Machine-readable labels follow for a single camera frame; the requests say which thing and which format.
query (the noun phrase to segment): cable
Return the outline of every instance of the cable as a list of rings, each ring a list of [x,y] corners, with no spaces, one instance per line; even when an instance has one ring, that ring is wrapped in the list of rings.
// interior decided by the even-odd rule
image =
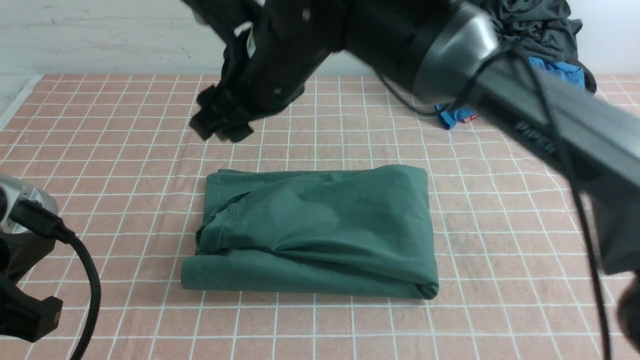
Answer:
[[[529,64],[529,60],[525,56],[518,53],[515,47],[505,49],[495,53],[493,56],[489,57],[480,66],[478,71],[474,74],[474,76],[468,82],[465,89],[463,89],[461,95],[455,100],[453,104],[450,104],[448,107],[442,110],[436,111],[434,113],[425,113],[409,105],[405,99],[400,97],[400,95],[391,86],[389,86],[389,84],[384,80],[383,76],[380,73],[376,73],[376,74],[378,75],[382,83],[389,89],[389,91],[392,94],[394,94],[394,96],[398,99],[398,101],[403,103],[409,109],[417,112],[419,115],[433,116],[441,112],[447,111],[450,108],[457,108],[462,104],[466,103],[466,100],[468,99],[469,94],[471,93],[471,91],[473,91],[476,85],[476,81],[478,77],[487,69],[487,67],[489,67],[491,64],[493,64],[497,60],[502,59],[504,57],[511,58],[512,60],[516,60],[517,62],[520,62],[527,70],[527,74],[529,75],[531,81],[535,86],[536,94],[542,105],[545,118],[547,119],[547,122],[548,122],[548,128],[549,128],[549,131],[551,132],[552,140],[554,142],[554,145],[556,146],[556,149],[558,150],[560,163],[561,163],[561,166],[564,168],[564,174],[569,182],[569,187],[571,188],[573,202],[578,212],[578,218],[580,220],[580,228],[584,236],[587,257],[589,259],[589,272],[591,273],[591,283],[593,286],[593,291],[595,293],[596,308],[598,311],[598,319],[600,322],[600,331],[602,335],[603,359],[611,360],[611,356],[612,356],[611,355],[611,335],[609,334],[609,322],[607,320],[607,312],[605,310],[604,297],[602,295],[602,283],[600,280],[600,274],[598,273],[596,254],[593,248],[593,240],[591,238],[591,232],[589,231],[589,224],[587,221],[586,211],[584,209],[584,204],[580,197],[579,182],[577,180],[577,176],[573,169],[571,157],[569,155],[569,150],[567,148],[565,141],[561,138],[560,131],[558,130],[558,127],[557,127],[556,118],[553,116],[551,107],[549,106],[547,95],[544,91],[544,88],[541,84],[538,74]]]
[[[417,109],[415,106],[409,104],[409,102],[402,96],[400,96],[400,94],[396,91],[396,89],[393,88],[393,86],[391,86],[389,84],[389,82],[387,81],[387,79],[385,79],[383,74],[380,74],[380,72],[376,71],[376,76],[378,77],[378,79],[380,80],[380,82],[385,85],[385,87],[387,88],[387,90],[389,90],[389,92],[404,106],[406,106],[407,108],[411,109],[412,111],[414,111],[415,113],[417,113],[420,116],[424,116],[424,117],[432,117],[432,116],[436,116],[439,115],[443,112],[449,111],[451,109],[453,109],[455,106],[457,107],[459,105],[458,101],[452,103],[452,104],[448,104],[447,106],[445,106],[444,108],[440,109],[440,110],[436,110],[436,111],[432,111],[432,112],[428,112],[428,111],[422,111]]]
[[[551,132],[551,137],[558,150],[560,162],[564,168],[564,173],[569,182],[573,202],[576,210],[578,211],[578,218],[580,220],[580,227],[582,229],[582,235],[584,236],[584,243],[586,246],[587,257],[589,259],[589,272],[591,273],[591,284],[593,285],[593,291],[595,292],[596,308],[598,310],[598,319],[600,321],[600,330],[602,333],[602,357],[605,360],[611,360],[611,335],[609,334],[609,322],[607,321],[607,311],[605,309],[604,297],[602,296],[602,283],[600,281],[600,274],[598,273],[598,264],[596,260],[595,249],[593,248],[593,240],[591,238],[591,231],[589,231],[589,224],[587,220],[587,214],[584,209],[582,198],[580,197],[579,184],[577,176],[573,169],[571,157],[566,142],[561,138],[560,131],[558,130],[556,119],[554,118],[551,107],[549,106],[547,96],[542,87],[540,78],[535,70],[529,65],[529,60],[516,51],[509,51],[508,54],[514,59],[517,59],[529,73],[531,80],[536,87],[538,98],[542,104],[545,117],[547,118],[548,128]]]
[[[84,356],[93,336],[100,311],[100,298],[102,297],[100,277],[93,263],[93,259],[82,241],[80,241],[73,231],[65,226],[62,219],[58,215],[43,208],[39,203],[31,200],[22,200],[15,205],[10,216],[13,221],[26,227],[32,233],[45,239],[56,239],[71,245],[84,266],[84,270],[89,278],[91,300],[89,301],[89,312],[84,323],[84,329],[80,335],[76,349],[71,355],[71,360],[80,360]]]

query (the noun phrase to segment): pink grid mat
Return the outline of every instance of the pink grid mat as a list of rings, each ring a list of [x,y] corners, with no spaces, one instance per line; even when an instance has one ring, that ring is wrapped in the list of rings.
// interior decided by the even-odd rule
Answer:
[[[640,78],[598,78],[640,115]],[[87,359],[598,359],[586,258],[565,181],[483,119],[444,131],[373,78],[315,78],[238,145],[188,126],[214,76],[46,76],[0,131],[0,170],[41,186],[94,256],[102,311]],[[184,291],[204,176],[371,168],[430,174],[441,278],[430,302]],[[610,318],[628,275],[604,280]],[[65,301],[35,345],[0,338],[3,359],[66,359],[88,305],[71,249],[58,245],[20,286]],[[635,359],[612,324],[617,359]]]

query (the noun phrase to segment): blue cloth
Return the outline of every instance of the blue cloth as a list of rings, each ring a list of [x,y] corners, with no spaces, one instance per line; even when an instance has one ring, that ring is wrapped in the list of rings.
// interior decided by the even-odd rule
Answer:
[[[574,84],[577,88],[585,89],[584,70],[581,67],[568,63],[547,63],[540,58],[529,58],[529,63],[534,67],[545,69],[545,72],[550,72],[567,83]],[[446,106],[447,104],[437,104],[435,108],[436,110],[440,110]],[[475,110],[468,106],[463,106],[455,110],[448,110],[441,113],[438,116],[438,119],[445,129],[450,130],[460,121],[475,114]]]

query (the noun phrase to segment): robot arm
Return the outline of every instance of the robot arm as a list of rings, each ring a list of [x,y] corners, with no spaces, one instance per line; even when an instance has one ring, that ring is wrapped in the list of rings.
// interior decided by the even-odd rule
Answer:
[[[203,140],[212,135],[244,140],[253,131],[251,121],[286,109],[330,54],[347,51],[423,101],[464,96],[492,124],[564,171],[524,66],[497,60],[479,73],[499,45],[490,19],[472,5],[456,0],[267,0],[261,7],[254,0],[183,1],[227,44],[222,79],[198,96],[200,111],[189,122]],[[252,25],[237,35],[246,22]],[[640,121],[552,76],[541,73],[540,78],[580,187],[593,202],[600,266],[607,274],[638,274]],[[0,177],[0,195],[15,186],[13,180]],[[20,274],[52,249],[48,244],[51,249],[38,250],[40,241],[30,241],[20,253],[31,255],[18,255],[15,237],[4,228],[15,201],[0,196],[0,334],[36,341],[57,326],[61,302],[33,302],[15,287]],[[633,291],[637,301],[637,287]],[[635,308],[625,316],[640,317]],[[26,328],[17,332],[19,322]]]

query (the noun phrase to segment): red label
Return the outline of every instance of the red label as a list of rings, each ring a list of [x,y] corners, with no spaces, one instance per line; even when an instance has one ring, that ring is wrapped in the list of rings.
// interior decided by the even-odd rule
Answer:
[[[463,123],[466,124],[467,122],[470,122],[471,120],[473,120],[473,119],[475,119],[477,117],[478,117],[478,114],[473,114],[473,115],[471,115],[469,117],[465,117],[464,119],[460,120],[460,122],[463,122]]]

